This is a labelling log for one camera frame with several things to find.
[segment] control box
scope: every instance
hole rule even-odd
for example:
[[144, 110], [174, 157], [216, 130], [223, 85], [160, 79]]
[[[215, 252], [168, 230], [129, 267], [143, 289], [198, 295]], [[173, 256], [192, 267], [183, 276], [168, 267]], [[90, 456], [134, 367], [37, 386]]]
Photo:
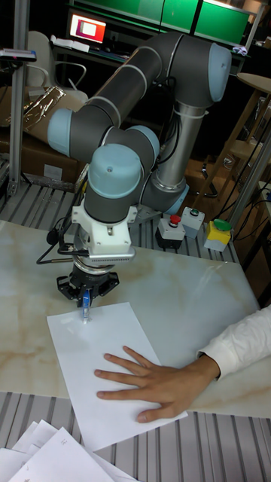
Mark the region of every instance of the control box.
[[161, 218], [155, 237], [160, 248], [179, 249], [184, 239], [185, 230], [181, 224], [181, 218], [171, 215], [170, 218]]
[[204, 212], [200, 212], [197, 209], [184, 208], [181, 215], [181, 223], [185, 229], [185, 235], [188, 238], [196, 238], [204, 221], [204, 216]]
[[223, 252], [231, 238], [231, 225], [223, 219], [210, 221], [206, 229], [205, 248]]

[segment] green panel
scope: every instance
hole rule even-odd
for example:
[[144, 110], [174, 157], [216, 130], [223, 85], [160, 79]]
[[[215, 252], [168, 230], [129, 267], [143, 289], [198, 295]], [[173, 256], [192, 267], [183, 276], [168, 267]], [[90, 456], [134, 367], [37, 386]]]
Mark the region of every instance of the green panel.
[[140, 0], [90, 0], [90, 4], [137, 15]]
[[197, 0], [167, 0], [163, 11], [163, 23], [190, 30]]
[[146, 20], [160, 21], [163, 0], [89, 0], [90, 5], [119, 11], [123, 14], [138, 15]]
[[163, 0], [141, 0], [138, 15], [160, 23]]
[[196, 33], [239, 44], [248, 17], [249, 15], [245, 12], [204, 2], [196, 25]]

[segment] metal grating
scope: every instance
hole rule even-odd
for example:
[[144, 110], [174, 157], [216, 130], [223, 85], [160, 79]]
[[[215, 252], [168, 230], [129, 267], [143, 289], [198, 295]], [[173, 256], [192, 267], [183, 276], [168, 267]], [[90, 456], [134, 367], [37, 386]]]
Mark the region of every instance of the metal grating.
[[[58, 219], [65, 216], [72, 199], [72, 193], [23, 182], [14, 197], [3, 200], [2, 204], [0, 200], [0, 219], [35, 229], [49, 230]], [[144, 223], [132, 225], [130, 228], [132, 244], [142, 248], [161, 250], [155, 239], [158, 223], [157, 216]], [[185, 237], [178, 251], [174, 249], [167, 249], [167, 251], [196, 258], [239, 263], [232, 243], [223, 253], [204, 248], [204, 233], [205, 226], [202, 227], [196, 239]]]
[[[41, 419], [82, 443], [70, 400], [0, 392], [0, 447], [12, 448]], [[142, 482], [267, 482], [271, 420], [189, 412], [97, 453]]]

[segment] marble table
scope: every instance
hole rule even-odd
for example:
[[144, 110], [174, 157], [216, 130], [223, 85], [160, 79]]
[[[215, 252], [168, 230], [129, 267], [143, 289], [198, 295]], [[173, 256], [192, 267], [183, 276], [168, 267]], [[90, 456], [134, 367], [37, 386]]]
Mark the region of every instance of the marble table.
[[[68, 397], [46, 316], [76, 309], [56, 288], [72, 264], [38, 266], [46, 232], [0, 222], [0, 391]], [[197, 349], [257, 309], [238, 264], [137, 248], [120, 285], [93, 306], [129, 301], [162, 364]], [[271, 357], [213, 382], [191, 409], [270, 418]]]

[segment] blue pen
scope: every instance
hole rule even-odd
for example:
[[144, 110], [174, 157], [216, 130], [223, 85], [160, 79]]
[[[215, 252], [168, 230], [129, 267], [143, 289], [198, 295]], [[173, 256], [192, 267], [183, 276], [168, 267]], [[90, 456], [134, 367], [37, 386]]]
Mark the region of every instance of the blue pen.
[[86, 289], [83, 295], [82, 321], [83, 323], [88, 323], [90, 321], [90, 290], [89, 289]]

